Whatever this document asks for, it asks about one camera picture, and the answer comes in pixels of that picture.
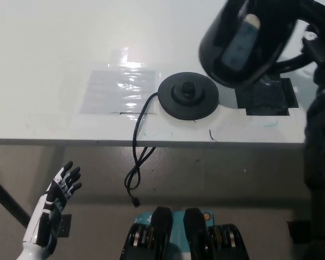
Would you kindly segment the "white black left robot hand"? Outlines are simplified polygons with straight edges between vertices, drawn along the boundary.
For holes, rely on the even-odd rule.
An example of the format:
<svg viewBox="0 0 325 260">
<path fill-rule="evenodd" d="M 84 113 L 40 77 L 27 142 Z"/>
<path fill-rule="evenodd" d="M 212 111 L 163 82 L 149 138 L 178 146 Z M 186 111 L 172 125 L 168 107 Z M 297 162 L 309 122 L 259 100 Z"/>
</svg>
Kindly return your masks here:
<svg viewBox="0 0 325 260">
<path fill-rule="evenodd" d="M 74 192 L 82 186 L 80 176 L 80 167 L 73 168 L 72 161 L 58 171 L 37 202 L 23 237 L 25 243 L 38 245 L 50 254 L 54 252 L 62 212 Z"/>
</svg>

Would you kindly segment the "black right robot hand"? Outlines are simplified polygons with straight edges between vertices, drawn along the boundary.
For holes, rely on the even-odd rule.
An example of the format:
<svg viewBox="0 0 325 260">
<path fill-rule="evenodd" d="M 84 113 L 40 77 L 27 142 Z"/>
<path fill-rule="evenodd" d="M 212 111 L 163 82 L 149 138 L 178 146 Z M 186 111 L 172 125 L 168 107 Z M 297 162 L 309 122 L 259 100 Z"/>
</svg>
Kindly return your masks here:
<svg viewBox="0 0 325 260">
<path fill-rule="evenodd" d="M 302 1 L 299 19 L 308 23 L 302 38 L 302 54 L 309 62 L 325 67 L 325 5 Z"/>
</svg>

